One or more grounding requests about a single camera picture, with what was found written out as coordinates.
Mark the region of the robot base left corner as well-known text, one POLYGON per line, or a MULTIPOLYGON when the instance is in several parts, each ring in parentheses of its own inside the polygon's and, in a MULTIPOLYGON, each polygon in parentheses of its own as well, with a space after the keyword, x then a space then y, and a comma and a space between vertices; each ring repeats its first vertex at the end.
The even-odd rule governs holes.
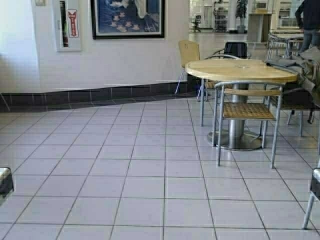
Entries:
POLYGON ((4 201, 14 191, 12 170, 9 167, 0 168, 0 200, 4 201))

